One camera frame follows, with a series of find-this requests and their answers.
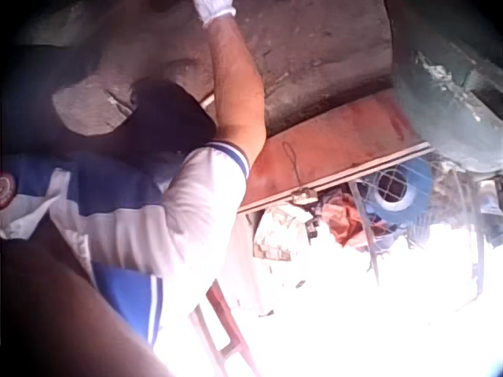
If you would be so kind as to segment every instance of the hand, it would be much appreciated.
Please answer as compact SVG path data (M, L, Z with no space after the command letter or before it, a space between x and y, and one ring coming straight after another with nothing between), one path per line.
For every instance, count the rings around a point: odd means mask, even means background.
M208 26L217 17L226 14L236 15L233 0L194 0L194 5L203 21L203 27Z

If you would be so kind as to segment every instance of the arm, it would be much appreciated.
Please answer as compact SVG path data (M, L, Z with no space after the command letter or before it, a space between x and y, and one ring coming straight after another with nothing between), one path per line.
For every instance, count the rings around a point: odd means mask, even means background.
M210 20L206 31L215 81L217 138L241 148L252 165L266 140L262 79L231 14Z

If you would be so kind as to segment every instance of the man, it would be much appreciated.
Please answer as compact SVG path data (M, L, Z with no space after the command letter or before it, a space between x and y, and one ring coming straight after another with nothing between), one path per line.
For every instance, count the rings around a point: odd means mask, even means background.
M266 139L263 84L232 0L195 5L211 51L218 125L214 140L185 157L168 189L161 191L158 176L171 166L160 156L176 154L171 139L177 134L143 142L147 129L138 129L139 119L149 104L140 101L135 122L89 138L92 148L65 130L54 139L57 153L2 157L0 236L30 239L49 217L89 281L150 344L161 318L187 316L216 278L246 178ZM169 93L165 106L173 112L171 119L154 119L156 126L186 137L185 127L197 130L194 123L210 121L179 86L151 89L156 92ZM124 136L132 123L138 127ZM169 148L162 150L163 143Z

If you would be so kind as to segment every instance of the metal rod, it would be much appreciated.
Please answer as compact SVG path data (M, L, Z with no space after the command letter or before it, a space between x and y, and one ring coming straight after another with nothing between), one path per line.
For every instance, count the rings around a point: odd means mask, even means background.
M372 227L370 224L369 217L365 212L365 205L363 204L362 195L358 191L358 186L356 181L349 181L349 189L351 190L351 195L354 199L354 204L356 205L356 209L360 214L360 219L362 220L363 230L365 231L365 235L367 236L367 242L369 244L369 253L370 253L370 263L372 265L372 269L374 270L374 274L376 275L376 283L377 287L380 286L379 282L379 269L377 268L377 256L376 249L374 245L374 233L372 231Z

